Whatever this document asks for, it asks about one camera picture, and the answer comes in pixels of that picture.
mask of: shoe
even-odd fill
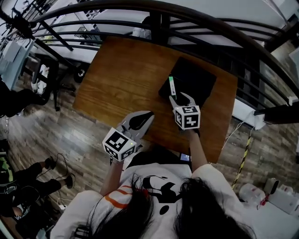
[[[54,169],[56,167],[56,162],[54,161],[54,159],[51,156],[50,156],[50,158],[47,158],[45,160],[45,163],[46,163],[46,166],[45,166],[46,169],[49,169],[49,168]]]
[[[67,186],[68,189],[72,189],[74,187],[75,184],[75,175],[74,174],[70,174],[67,176],[67,178],[65,179],[65,185]]]

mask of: green marker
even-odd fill
[[[177,99],[177,95],[176,95],[176,88],[174,87],[173,77],[170,75],[170,76],[168,77],[168,79],[169,79],[169,85],[170,85],[171,96],[176,100],[176,99]]]

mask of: electrical outlet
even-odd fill
[[[60,207],[61,210],[65,210],[66,209],[65,205],[59,205],[59,207]]]

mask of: black metal railing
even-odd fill
[[[89,10],[103,10],[103,9],[123,9],[123,10],[137,10],[148,12],[150,15],[150,24],[143,24],[138,22],[131,21],[116,21],[116,20],[84,20],[84,21],[69,21],[63,23],[57,23],[53,25],[45,25],[44,21],[50,18],[58,17],[64,14],[72,14],[76,12],[89,11]],[[244,27],[234,27],[227,22],[232,23],[243,23],[246,24]],[[207,41],[203,41],[196,36],[200,35],[221,35],[234,43],[238,44],[241,48],[240,50],[247,54],[251,58],[258,61],[264,62],[268,65],[273,72],[275,72],[292,91],[293,95],[296,95],[299,98],[299,88],[292,79],[282,68],[281,64],[272,56],[267,50],[265,50],[259,43],[255,40],[266,42],[269,39],[276,37],[276,32],[283,33],[284,31],[270,25],[261,24],[252,21],[237,20],[237,19],[217,19],[207,14],[198,12],[193,9],[186,7],[153,1],[153,0],[93,0],[89,2],[78,3],[70,6],[60,8],[58,10],[51,11],[49,13],[38,16],[32,20],[32,23],[38,24],[37,27],[33,29],[35,38],[38,38],[40,41],[46,43],[48,46],[60,46],[67,47],[69,50],[73,48],[81,49],[92,49],[98,50],[98,47],[86,46],[86,45],[69,45],[67,42],[79,42],[79,43],[89,43],[89,44],[101,44],[106,36],[119,36],[125,38],[132,38],[142,41],[148,41],[155,44],[160,44],[172,49],[176,49],[182,52],[185,52],[189,55],[201,58],[207,62],[210,62],[214,65],[217,65],[224,70],[236,75],[239,81],[242,84],[238,84],[238,92],[243,94],[255,102],[253,106],[255,109],[264,109],[270,108],[272,106],[288,104],[288,95],[285,95],[279,87],[277,87],[271,79],[268,79],[264,76],[259,68],[253,66],[253,64],[247,62],[246,60],[238,57],[236,54],[232,54],[229,50],[219,47],[217,45],[210,44]],[[175,26],[176,24],[181,23],[192,23],[192,26]],[[151,39],[144,39],[140,37],[135,37],[131,35],[131,32],[126,34],[111,33],[111,32],[96,32],[96,31],[55,31],[55,28],[61,26],[69,25],[82,25],[82,24],[105,24],[105,25],[119,25],[119,26],[129,26],[133,28],[143,28],[149,29],[151,31]],[[184,32],[187,29],[207,29],[203,32]],[[38,33],[38,31],[46,30],[45,33]],[[263,35],[264,37],[259,37],[252,35],[252,33]],[[45,36],[54,36],[54,39],[44,39]],[[99,36],[100,40],[93,39],[63,39],[63,35],[84,35],[84,36]],[[185,45],[174,45],[170,44],[169,39],[171,37],[180,38],[188,42],[193,43],[192,46]],[[208,57],[208,54],[201,52],[205,49],[206,52],[209,52],[209,55],[217,55],[215,59]],[[220,62],[225,62],[221,59],[229,59],[230,67],[221,65]],[[243,70],[250,72],[250,77],[258,79],[258,84],[250,78],[245,77],[245,75],[240,74],[240,67]],[[275,96],[272,96],[265,92],[264,87],[260,87],[260,84],[266,84],[274,92]],[[246,85],[250,90],[246,91],[242,85]]]

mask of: wooden table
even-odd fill
[[[138,40],[108,37],[95,56],[73,107],[116,127],[130,112],[150,110],[155,119],[144,139],[188,153],[188,141],[178,134],[172,107],[158,91],[182,56],[217,76],[201,108],[200,135],[210,162],[218,161],[235,101],[237,78],[203,60]]]

